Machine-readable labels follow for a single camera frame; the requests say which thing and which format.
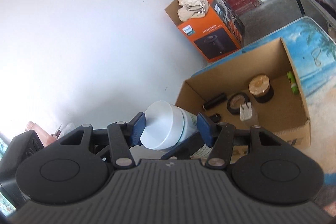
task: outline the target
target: concrete floor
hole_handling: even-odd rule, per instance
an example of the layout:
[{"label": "concrete floor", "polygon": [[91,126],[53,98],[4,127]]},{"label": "concrete floor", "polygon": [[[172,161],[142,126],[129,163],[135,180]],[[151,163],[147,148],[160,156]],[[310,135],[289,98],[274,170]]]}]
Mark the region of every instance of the concrete floor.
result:
[{"label": "concrete floor", "polygon": [[[308,0],[301,0],[301,2],[306,15],[327,31],[327,22],[323,15]],[[301,13],[296,0],[268,0],[256,9],[240,16],[245,25],[244,45],[246,46],[300,17]]]}]

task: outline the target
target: white cloth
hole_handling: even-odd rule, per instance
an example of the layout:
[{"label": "white cloth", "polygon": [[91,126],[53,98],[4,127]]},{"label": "white cloth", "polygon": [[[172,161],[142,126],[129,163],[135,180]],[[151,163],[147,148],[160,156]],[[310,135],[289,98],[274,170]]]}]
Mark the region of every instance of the white cloth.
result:
[{"label": "white cloth", "polygon": [[178,0],[178,2],[183,6],[177,11],[178,17],[183,22],[189,18],[204,17],[209,10],[207,0]]}]

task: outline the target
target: white wall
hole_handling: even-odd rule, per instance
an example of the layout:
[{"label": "white wall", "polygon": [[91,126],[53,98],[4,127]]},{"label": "white wall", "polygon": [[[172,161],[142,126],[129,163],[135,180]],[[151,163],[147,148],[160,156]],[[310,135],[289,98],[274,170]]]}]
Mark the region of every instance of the white wall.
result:
[{"label": "white wall", "polygon": [[171,1],[0,0],[0,131],[106,128],[174,103],[205,62],[166,15]]}]

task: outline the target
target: white plastic container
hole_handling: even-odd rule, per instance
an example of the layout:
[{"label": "white plastic container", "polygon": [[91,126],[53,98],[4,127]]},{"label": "white plastic container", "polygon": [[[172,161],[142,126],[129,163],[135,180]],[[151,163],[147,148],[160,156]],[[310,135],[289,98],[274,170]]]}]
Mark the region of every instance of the white plastic container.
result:
[{"label": "white plastic container", "polygon": [[146,127],[140,141],[149,149],[167,151],[197,132],[195,115],[165,101],[150,105],[145,116]]},{"label": "white plastic container", "polygon": [[181,134],[181,137],[179,139],[179,143],[183,142],[185,139],[190,137],[191,135],[194,135],[198,129],[197,129],[197,116],[185,111],[184,109],[179,108],[179,110],[182,112],[183,115],[183,121],[184,121],[184,126],[183,126],[183,131]]}]

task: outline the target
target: black tape roll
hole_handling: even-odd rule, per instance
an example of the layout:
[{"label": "black tape roll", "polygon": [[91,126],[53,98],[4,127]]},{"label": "black tape roll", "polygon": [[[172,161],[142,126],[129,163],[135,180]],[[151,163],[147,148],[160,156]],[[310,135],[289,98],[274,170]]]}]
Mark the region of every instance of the black tape roll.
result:
[{"label": "black tape roll", "polygon": [[250,102],[250,98],[245,92],[238,92],[235,95],[231,96],[227,101],[227,110],[233,115],[240,114],[240,106]]}]

